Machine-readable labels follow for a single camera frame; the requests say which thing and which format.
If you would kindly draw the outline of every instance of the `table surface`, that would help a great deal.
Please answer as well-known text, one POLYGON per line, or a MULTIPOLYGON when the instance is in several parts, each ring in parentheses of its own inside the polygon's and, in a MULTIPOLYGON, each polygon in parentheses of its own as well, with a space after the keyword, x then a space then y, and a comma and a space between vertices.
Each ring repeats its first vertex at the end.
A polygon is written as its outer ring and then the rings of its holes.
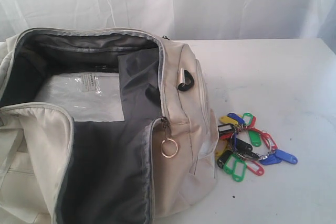
POLYGON ((281 150, 298 158, 246 170, 217 169, 215 189, 155 224, 335 223, 336 55, 320 39, 183 41, 201 62, 217 117, 250 112, 281 150))

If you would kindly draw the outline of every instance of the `zipper pull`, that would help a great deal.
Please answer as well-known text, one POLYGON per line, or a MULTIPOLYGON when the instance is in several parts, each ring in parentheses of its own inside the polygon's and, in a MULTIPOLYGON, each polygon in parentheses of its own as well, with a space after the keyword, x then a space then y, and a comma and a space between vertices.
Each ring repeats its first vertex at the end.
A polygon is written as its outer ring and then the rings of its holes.
POLYGON ((164 128, 164 134, 165 134, 165 139, 162 140, 162 142, 161 142, 161 154, 166 158, 172 158, 172 157, 176 156, 178 151, 179 151, 178 144, 172 138, 172 130, 170 128, 170 122, 168 121, 168 119, 165 116, 162 116, 161 117, 161 122, 162 122, 162 126, 164 128), (169 144, 169 145, 171 145, 171 143, 173 143, 175 145, 175 152, 173 154, 169 155, 164 151, 163 145, 165 143, 169 144))

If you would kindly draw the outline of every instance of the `red key tag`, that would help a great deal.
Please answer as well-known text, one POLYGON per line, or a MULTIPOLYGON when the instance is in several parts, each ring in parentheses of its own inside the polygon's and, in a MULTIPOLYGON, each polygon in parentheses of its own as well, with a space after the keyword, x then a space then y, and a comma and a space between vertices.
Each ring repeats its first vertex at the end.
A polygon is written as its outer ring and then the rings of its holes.
POLYGON ((253 172, 255 175, 261 176, 265 173, 265 170, 261 165, 259 165, 257 162, 252 161, 252 160, 246 160, 246 167, 249 169, 251 172, 253 172))
POLYGON ((261 139, 263 140, 263 142, 265 143, 267 148, 269 148, 269 144, 268 144, 267 139, 269 140, 269 142, 271 143, 272 151, 275 151, 275 150, 278 149, 278 146, 277 146, 276 142, 273 140, 273 138, 271 137, 270 134, 263 132, 263 134, 261 135, 261 139))

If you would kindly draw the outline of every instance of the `bag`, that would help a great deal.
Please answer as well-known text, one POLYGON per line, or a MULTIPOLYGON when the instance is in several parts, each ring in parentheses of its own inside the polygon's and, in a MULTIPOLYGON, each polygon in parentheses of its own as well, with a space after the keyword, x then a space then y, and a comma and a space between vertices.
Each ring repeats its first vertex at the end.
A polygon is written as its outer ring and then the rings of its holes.
POLYGON ((218 129, 188 45, 34 28, 0 62, 1 223, 152 223, 215 186, 218 129))

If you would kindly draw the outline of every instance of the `white curtain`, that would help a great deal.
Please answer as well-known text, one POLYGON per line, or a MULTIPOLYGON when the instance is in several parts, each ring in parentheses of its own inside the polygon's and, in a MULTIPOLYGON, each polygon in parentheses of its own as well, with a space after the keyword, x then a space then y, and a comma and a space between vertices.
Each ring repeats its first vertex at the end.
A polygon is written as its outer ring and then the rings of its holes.
POLYGON ((322 38, 335 0, 0 0, 0 41, 30 27, 133 27, 172 39, 322 38))

